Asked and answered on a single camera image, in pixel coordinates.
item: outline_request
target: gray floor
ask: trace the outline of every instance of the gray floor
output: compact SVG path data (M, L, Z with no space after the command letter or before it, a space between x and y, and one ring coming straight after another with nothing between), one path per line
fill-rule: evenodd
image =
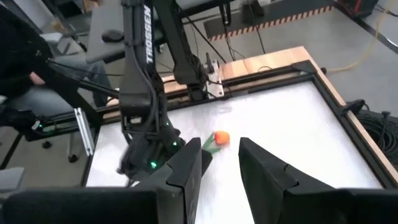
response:
M380 0L382 6L386 5L385 0ZM233 9L238 7L234 2ZM398 12L398 5L392 10ZM216 14L217 9L203 12L192 18ZM377 17L380 13L375 12L366 22L375 27ZM393 42L398 42L398 29L395 17L387 16L381 33ZM204 32L203 21L196 25ZM188 41L192 52L196 53L195 38L192 28L185 26ZM282 24L276 27L260 30L266 52L275 52L290 47L303 45L310 52L317 64L326 68L344 67L356 61L369 47L373 37L365 30L357 26L353 21L345 17L341 12L334 10L328 13L309 17L295 22ZM208 52L211 57L217 55L200 38L198 34L197 43L199 57L202 61ZM231 38L232 47L245 57L252 57L263 54L259 39L255 32L239 35ZM212 42L221 55L232 61L229 56L226 43L223 40ZM170 67L173 62L167 47L164 53L157 56L157 60ZM374 52L363 63L357 67L339 73L329 73L327 76L336 89L346 100L365 99L373 111L388 110L392 115L398 116L398 85L397 70L398 56L381 43L377 43ZM167 70L158 66L160 71ZM109 73L122 73L124 71L124 60L111 63L106 66ZM112 78L113 87L117 87L118 78ZM14 131L0 129L0 157L11 146L15 136ZM27 169L23 187L43 186L74 186L80 182L85 163L85 155L81 153L81 159L76 164L69 164L66 158L66 136L49 139L53 142L51 149L42 149L41 143L22 141L17 148L9 167L22 166ZM75 150L82 150L80 138L75 138Z

